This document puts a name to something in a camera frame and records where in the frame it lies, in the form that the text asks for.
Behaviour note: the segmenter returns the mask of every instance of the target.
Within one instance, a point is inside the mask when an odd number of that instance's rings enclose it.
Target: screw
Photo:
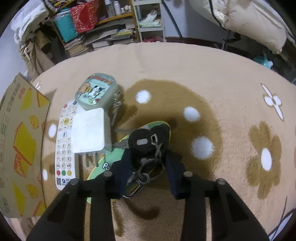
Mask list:
[[[77,178],[74,178],[74,179],[72,179],[71,181],[70,181],[70,184],[71,185],[76,185],[76,184],[78,184],[79,183],[79,179],[77,179]]]
[[[113,173],[111,171],[105,171],[103,174],[105,177],[111,177]]]
[[[217,183],[219,183],[220,185],[225,185],[226,184],[226,181],[223,178],[218,178],[217,179]]]
[[[183,176],[184,176],[185,178],[191,178],[191,177],[193,176],[193,173],[190,172],[190,171],[185,171],[185,172],[183,173]]]

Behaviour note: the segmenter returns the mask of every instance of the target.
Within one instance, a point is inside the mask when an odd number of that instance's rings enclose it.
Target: white flower pattern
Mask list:
[[[281,106],[280,98],[277,95],[272,95],[264,84],[261,84],[261,85],[262,85],[263,89],[265,90],[265,92],[267,93],[267,96],[263,96],[265,103],[270,107],[274,106],[280,119],[282,121],[284,121],[284,115],[283,115],[281,108],[280,108],[280,106]]]

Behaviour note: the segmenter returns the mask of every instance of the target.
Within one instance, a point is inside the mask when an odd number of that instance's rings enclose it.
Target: cardboard box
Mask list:
[[[41,216],[41,143],[49,100],[18,74],[0,103],[0,210]]]

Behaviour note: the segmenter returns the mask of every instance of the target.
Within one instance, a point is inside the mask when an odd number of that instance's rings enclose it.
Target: red cloth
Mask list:
[[[70,13],[78,33],[83,33],[94,28],[98,22],[96,11],[99,7],[99,0],[83,3],[70,8]]]

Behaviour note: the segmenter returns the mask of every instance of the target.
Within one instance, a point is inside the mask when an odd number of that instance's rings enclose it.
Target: white polka dot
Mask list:
[[[195,157],[204,160],[212,155],[214,145],[207,137],[198,137],[191,143],[191,151]]]
[[[270,151],[264,148],[261,153],[261,165],[265,171],[269,171],[272,166],[272,158]]]
[[[48,174],[47,174],[47,171],[45,169],[42,170],[42,177],[43,177],[44,181],[46,181],[47,178],[48,178]]]
[[[53,138],[57,132],[57,126],[55,124],[52,124],[48,129],[48,136],[50,138]]]
[[[197,119],[199,119],[200,114],[197,111],[197,109],[195,109],[195,108],[193,108],[191,106],[187,106],[184,109],[184,117],[188,121],[196,121]]]
[[[136,101],[140,104],[147,103],[151,98],[151,94],[147,90],[141,90],[136,94]]]

